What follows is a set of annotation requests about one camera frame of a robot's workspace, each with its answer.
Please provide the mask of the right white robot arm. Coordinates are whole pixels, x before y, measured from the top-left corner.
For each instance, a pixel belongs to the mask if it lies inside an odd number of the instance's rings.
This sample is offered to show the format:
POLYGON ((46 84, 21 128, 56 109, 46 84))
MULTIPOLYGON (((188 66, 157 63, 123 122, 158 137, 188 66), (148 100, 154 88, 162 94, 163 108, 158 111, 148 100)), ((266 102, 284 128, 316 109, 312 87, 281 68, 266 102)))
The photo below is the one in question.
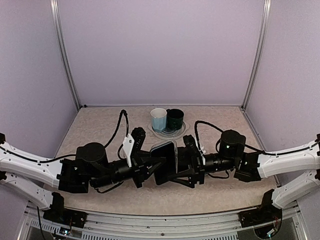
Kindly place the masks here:
POLYGON ((234 170, 234 178, 242 182, 257 182, 278 174, 303 170, 303 174, 289 183, 267 191, 256 210, 256 218, 266 222, 276 209, 311 193, 320 187, 320 139, 285 150, 265 152, 247 148, 246 137, 235 130, 223 131, 216 142, 216 153, 206 154, 199 139, 183 138, 182 158, 189 160, 188 169, 171 174, 168 180, 193 188, 203 184, 210 173, 234 170))

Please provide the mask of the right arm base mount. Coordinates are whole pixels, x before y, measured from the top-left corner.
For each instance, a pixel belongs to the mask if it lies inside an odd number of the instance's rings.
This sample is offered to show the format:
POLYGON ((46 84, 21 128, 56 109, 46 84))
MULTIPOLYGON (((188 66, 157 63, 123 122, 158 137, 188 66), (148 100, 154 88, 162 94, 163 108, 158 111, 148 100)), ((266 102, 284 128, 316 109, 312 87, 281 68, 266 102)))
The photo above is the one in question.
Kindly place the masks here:
POLYGON ((246 228, 279 220, 283 216, 283 211, 273 205, 268 205, 241 211, 238 216, 241 227, 246 228))

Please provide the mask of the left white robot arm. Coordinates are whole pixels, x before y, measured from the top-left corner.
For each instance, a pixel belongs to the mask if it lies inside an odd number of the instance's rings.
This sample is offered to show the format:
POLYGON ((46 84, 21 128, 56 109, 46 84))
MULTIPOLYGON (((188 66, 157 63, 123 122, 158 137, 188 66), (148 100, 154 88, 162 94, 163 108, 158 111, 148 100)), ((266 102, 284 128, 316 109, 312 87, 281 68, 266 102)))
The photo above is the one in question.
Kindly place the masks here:
POLYGON ((144 139, 143 134, 137 139, 128 134, 122 142, 125 158, 109 162, 105 146, 98 142, 78 147, 74 160, 70 155, 46 159, 13 147, 1 134, 0 169, 72 194, 86 194, 89 187, 119 186, 128 179, 140 188, 166 162, 165 157, 141 150, 144 139))

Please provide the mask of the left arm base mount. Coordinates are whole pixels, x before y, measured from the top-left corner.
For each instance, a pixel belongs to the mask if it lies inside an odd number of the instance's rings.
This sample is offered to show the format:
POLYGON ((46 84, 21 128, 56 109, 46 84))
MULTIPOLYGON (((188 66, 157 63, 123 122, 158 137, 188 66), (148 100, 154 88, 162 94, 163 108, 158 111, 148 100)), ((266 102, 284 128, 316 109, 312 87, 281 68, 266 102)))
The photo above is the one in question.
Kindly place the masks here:
POLYGON ((49 210, 43 212, 43 218, 45 220, 81 229, 84 228, 87 216, 88 214, 86 212, 70 209, 63 211, 62 213, 54 213, 49 210))

